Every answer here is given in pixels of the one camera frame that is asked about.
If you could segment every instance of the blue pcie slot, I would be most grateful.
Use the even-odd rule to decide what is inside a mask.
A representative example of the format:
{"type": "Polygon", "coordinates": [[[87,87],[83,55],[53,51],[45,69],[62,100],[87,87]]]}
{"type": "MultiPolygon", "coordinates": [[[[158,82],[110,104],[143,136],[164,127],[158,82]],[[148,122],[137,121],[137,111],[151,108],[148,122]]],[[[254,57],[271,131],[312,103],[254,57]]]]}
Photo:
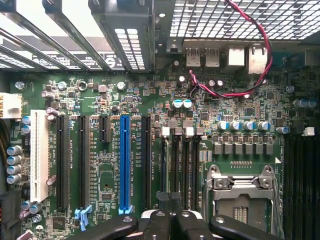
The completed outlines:
{"type": "Polygon", "coordinates": [[[120,194],[119,214],[130,214],[131,122],[130,116],[120,117],[120,194]]]}

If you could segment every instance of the red and black wire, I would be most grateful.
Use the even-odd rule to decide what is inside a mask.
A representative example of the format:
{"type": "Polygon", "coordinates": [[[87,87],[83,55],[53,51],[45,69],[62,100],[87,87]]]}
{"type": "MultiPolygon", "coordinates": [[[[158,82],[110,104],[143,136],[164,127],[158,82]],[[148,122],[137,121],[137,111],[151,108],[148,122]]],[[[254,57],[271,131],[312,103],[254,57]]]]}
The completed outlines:
{"type": "Polygon", "coordinates": [[[254,24],[256,26],[256,28],[258,29],[259,33],[263,36],[263,40],[264,40],[264,45],[266,48],[266,52],[267,52],[267,62],[264,68],[263,73],[260,75],[258,81],[256,81],[255,85],[249,89],[247,89],[246,91],[243,92],[238,92],[238,93],[219,93],[217,91],[214,90],[210,90],[208,87],[206,87],[204,84],[199,83],[199,81],[196,78],[196,75],[194,75],[193,71],[190,70],[189,74],[190,74],[190,80],[191,82],[195,85],[195,88],[191,91],[191,94],[194,92],[194,90],[196,88],[201,89],[202,91],[205,91],[209,94],[211,94],[212,96],[216,97],[216,98],[225,98],[225,99],[232,99],[232,98],[237,98],[237,97],[242,97],[244,95],[248,95],[251,94],[255,89],[257,89],[258,87],[260,87],[263,82],[264,82],[264,78],[267,75],[268,71],[271,68],[272,62],[273,62],[273,49],[272,49],[272,44],[268,39],[268,36],[265,32],[265,29],[263,28],[263,26],[259,23],[257,23],[257,21],[250,15],[246,14],[236,3],[234,3],[231,0],[225,0],[225,2],[235,11],[237,11],[238,13],[240,13],[240,15],[242,17],[245,18],[245,20],[247,20],[248,22],[254,24]]]}

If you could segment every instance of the white pci slot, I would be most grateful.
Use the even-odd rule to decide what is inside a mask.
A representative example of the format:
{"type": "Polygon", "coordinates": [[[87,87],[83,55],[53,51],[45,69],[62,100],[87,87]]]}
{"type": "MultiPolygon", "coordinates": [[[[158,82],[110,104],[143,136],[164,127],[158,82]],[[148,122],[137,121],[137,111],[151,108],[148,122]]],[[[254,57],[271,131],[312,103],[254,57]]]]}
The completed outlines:
{"type": "Polygon", "coordinates": [[[31,110],[30,201],[42,202],[49,196],[49,123],[45,110],[31,110]]]}

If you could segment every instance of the green circuit board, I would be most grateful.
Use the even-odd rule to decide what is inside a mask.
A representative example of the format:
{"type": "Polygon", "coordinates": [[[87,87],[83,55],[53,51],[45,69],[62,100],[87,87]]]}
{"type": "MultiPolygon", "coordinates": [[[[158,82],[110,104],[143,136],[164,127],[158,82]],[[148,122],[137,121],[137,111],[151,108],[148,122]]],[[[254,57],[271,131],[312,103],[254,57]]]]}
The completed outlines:
{"type": "MultiPolygon", "coordinates": [[[[244,74],[225,74],[219,71],[195,72],[203,83],[208,80],[222,80],[221,92],[231,92],[235,89],[247,88],[253,85],[256,78],[244,74]]],[[[75,220],[75,210],[78,207],[78,123],[79,116],[89,117],[89,204],[92,212],[88,215],[86,228],[99,224],[119,214],[120,191],[120,117],[130,116],[131,119],[131,174],[130,174],[130,204],[133,214],[137,217],[144,211],[142,207],[142,117],[151,119],[151,199],[150,209],[158,208],[156,194],[161,191],[161,159],[163,159],[162,127],[183,128],[184,124],[195,130],[203,128],[199,150],[199,182],[200,198],[195,210],[204,214],[205,185],[208,169],[216,164],[220,171],[229,175],[259,175],[266,165],[272,166],[278,182],[278,200],[281,208],[283,181],[283,135],[277,133],[277,127],[289,125],[290,120],[314,119],[319,114],[317,110],[299,110],[293,107],[293,100],[299,98],[316,98],[319,89],[320,71],[309,69],[295,74],[287,74],[282,69],[272,71],[263,87],[256,90],[250,99],[213,99],[193,100],[190,109],[174,110],[174,100],[185,100],[189,97],[188,76],[185,71],[164,69],[159,74],[129,75],[129,74],[14,74],[12,75],[12,93],[22,95],[22,114],[29,116],[31,110],[45,110],[47,107],[58,108],[60,115],[68,116],[69,142],[69,197],[65,210],[56,208],[56,186],[49,188],[49,197],[43,201],[44,208],[40,212],[42,220],[33,223],[26,218],[22,224],[22,232],[32,230],[37,240],[62,240],[68,236],[81,234],[79,223],[75,220]],[[179,76],[185,76],[186,81],[177,85],[179,76]],[[17,81],[25,83],[24,90],[18,90],[14,84],[17,81]],[[87,83],[87,90],[79,91],[79,82],[87,83]],[[58,89],[58,83],[65,82],[64,90],[58,89]],[[124,90],[118,90],[117,84],[125,83],[124,90]],[[295,86],[294,93],[287,93],[286,86],[295,86]],[[56,95],[54,101],[45,100],[41,93],[48,91],[56,95]],[[99,116],[109,116],[110,142],[99,141],[99,116]],[[225,130],[218,128],[219,121],[254,122],[254,130],[225,130]],[[267,121],[266,131],[257,130],[260,121],[267,121]],[[269,154],[215,154],[214,144],[243,144],[246,142],[269,144],[273,146],[269,154]]],[[[12,123],[11,144],[23,144],[24,134],[21,122],[12,123]]],[[[168,139],[169,154],[172,152],[172,138],[168,139]]],[[[49,176],[55,175],[56,166],[56,124],[49,124],[49,176]]],[[[26,154],[21,163],[22,180],[14,186],[22,189],[30,184],[30,161],[26,154]]],[[[182,165],[177,170],[180,175],[182,165]]],[[[270,230],[268,220],[271,207],[263,209],[265,229],[270,230]]]]}

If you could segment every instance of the motherboard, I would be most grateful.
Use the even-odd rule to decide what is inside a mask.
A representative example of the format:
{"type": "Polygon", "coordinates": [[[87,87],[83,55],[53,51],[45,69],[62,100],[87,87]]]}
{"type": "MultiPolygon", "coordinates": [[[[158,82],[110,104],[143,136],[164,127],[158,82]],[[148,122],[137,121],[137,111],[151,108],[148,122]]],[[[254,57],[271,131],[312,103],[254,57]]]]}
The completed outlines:
{"type": "MultiPolygon", "coordinates": [[[[194,74],[223,93],[258,79],[194,74]]],[[[223,214],[282,237],[284,136],[317,119],[319,77],[315,68],[281,68],[250,96],[223,99],[194,90],[188,71],[171,66],[158,74],[12,74],[23,118],[11,122],[19,170],[8,183],[21,192],[21,232],[66,239],[158,209],[157,194],[167,192],[206,221],[223,214]]]]}

